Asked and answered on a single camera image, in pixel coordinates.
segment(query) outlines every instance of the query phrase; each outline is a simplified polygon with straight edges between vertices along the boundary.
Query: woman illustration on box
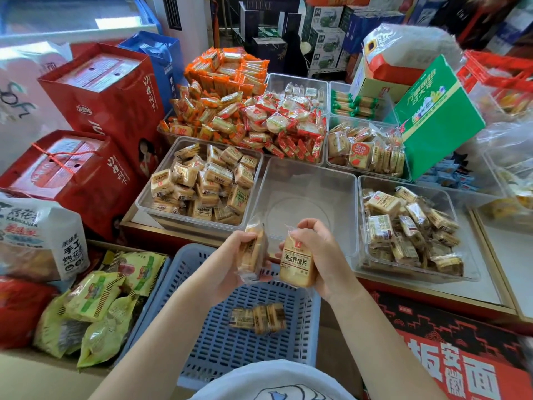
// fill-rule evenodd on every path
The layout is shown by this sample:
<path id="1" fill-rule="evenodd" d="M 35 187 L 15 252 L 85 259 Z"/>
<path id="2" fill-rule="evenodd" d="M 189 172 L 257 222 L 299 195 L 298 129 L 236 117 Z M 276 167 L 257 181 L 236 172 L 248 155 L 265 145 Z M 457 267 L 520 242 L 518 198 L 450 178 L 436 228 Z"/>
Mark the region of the woman illustration on box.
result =
<path id="1" fill-rule="evenodd" d="M 304 219 L 290 234 L 309 247 L 313 254 L 319 273 L 314 288 L 330 304 L 371 398 L 446 400 L 448 397 L 422 366 L 420 358 L 413 356 L 403 337 L 359 283 L 326 226 L 317 219 Z M 273 358 L 276 355 L 261 353 L 265 351 L 267 340 L 285 340 L 288 343 L 288 336 L 268 338 L 258 337 L 251 331 L 232 331 L 228 343 L 224 343 L 222 340 L 226 338 L 223 336 L 219 338 L 218 333 L 215 336 L 215 333 L 207 332 L 211 327 L 204 331 L 203 323 L 211 307 L 223 302 L 243 283 L 236 273 L 239 250 L 241 244 L 246 245 L 255 238 L 257 235 L 254 233 L 233 232 L 169 297 L 146 331 L 89 400 L 169 399 L 200 334 L 212 336 L 215 347 L 235 346 L 235 355 L 226 355 L 222 349 L 219 355 L 215 352 L 206 355 L 214 359 L 203 361 L 205 365 L 227 362 L 228 373 L 218 376 L 218 372 L 213 373 L 210 366 L 195 371 L 196 374 L 192 375 L 201 376 L 206 382 L 198 382 L 198 387 L 203 388 L 191 400 L 354 400 L 332 377 L 309 365 L 286 359 L 252 362 L 250 358 L 244 362 L 246 366 L 230 371 L 233 369 L 230 357 L 234 356 L 236 363 L 243 362 L 246 357 L 243 355 L 244 346 L 258 346 L 258 359 Z M 282 256 L 284 244 L 279 245 L 278 259 Z M 271 266 L 270 261 L 265 259 L 264 267 L 269 269 Z M 260 280 L 268 282 L 271 279 L 272 276 L 261 275 Z M 190 376 L 189 372 L 181 375 L 186 379 L 191 379 Z"/>
<path id="2" fill-rule="evenodd" d="M 150 177 L 159 164 L 154 145 L 144 138 L 139 140 L 139 162 L 142 172 L 147 177 Z"/>

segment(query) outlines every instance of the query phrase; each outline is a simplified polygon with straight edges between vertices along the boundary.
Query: hand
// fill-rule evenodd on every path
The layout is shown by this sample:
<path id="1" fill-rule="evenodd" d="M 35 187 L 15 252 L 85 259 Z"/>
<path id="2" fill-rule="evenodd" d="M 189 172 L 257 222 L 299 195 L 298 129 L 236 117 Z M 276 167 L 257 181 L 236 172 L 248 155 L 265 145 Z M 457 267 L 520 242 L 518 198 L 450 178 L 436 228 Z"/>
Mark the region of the hand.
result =
<path id="1" fill-rule="evenodd" d="M 202 296 L 202 300 L 206 300 L 209 307 L 223 302 L 236 288 L 243 285 L 242 279 L 236 274 L 237 253 L 241 243 L 247 243 L 255 237 L 255 233 L 234 231 L 188 278 L 190 283 L 196 285 L 195 290 Z M 263 268 L 270 269 L 270 261 L 265 260 Z M 269 282 L 271 279 L 271 276 L 261 275 L 259 280 Z"/>
<path id="2" fill-rule="evenodd" d="M 358 287 L 356 276 L 341 248 L 323 222 L 304 219 L 290 235 L 311 250 L 319 273 L 315 289 L 324 300 L 330 302 L 333 296 L 349 294 Z M 285 242 L 279 245 L 279 249 L 283 251 L 284 246 Z M 276 253 L 276 257 L 281 258 L 281 252 Z"/>

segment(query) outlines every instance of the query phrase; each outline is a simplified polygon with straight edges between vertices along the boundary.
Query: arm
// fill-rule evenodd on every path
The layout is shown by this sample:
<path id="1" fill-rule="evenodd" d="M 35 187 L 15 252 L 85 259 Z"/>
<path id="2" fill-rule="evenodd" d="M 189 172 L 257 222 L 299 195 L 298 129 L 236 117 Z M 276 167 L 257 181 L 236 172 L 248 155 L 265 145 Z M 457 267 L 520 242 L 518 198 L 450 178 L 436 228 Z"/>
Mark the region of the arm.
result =
<path id="1" fill-rule="evenodd" d="M 447 396 L 357 281 L 323 223 L 305 219 L 290 234 L 313 253 L 320 274 L 315 288 L 330 303 L 372 400 L 446 400 Z"/>
<path id="2" fill-rule="evenodd" d="M 236 231 L 170 297 L 90 400 L 166 400 L 212 306 L 240 284 L 235 257 L 254 234 Z"/>

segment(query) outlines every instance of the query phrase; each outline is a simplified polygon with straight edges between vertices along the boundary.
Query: green snack package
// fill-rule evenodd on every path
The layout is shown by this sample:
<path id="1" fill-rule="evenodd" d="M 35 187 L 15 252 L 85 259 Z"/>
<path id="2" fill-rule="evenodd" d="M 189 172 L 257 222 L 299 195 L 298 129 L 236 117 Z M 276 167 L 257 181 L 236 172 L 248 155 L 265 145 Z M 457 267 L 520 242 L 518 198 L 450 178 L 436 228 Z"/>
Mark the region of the green snack package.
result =
<path id="1" fill-rule="evenodd" d="M 118 354 L 130 330 L 133 309 L 138 298 L 139 296 L 133 292 L 130 292 L 127 297 L 119 297 L 111 303 L 101 321 L 89 326 L 83 336 L 78 368 L 108 361 Z"/>
<path id="2" fill-rule="evenodd" d="M 63 293 L 49 303 L 35 330 L 33 345 L 56 358 L 79 350 L 90 325 L 67 318 L 64 302 L 68 294 Z"/>
<path id="3" fill-rule="evenodd" d="M 118 272 L 91 272 L 67 295 L 66 315 L 82 322 L 102 320 L 110 304 L 120 294 L 124 279 Z"/>
<path id="4" fill-rule="evenodd" d="M 125 285 L 139 296 L 149 296 L 166 255 L 150 252 L 120 253 L 118 271 L 126 277 Z"/>

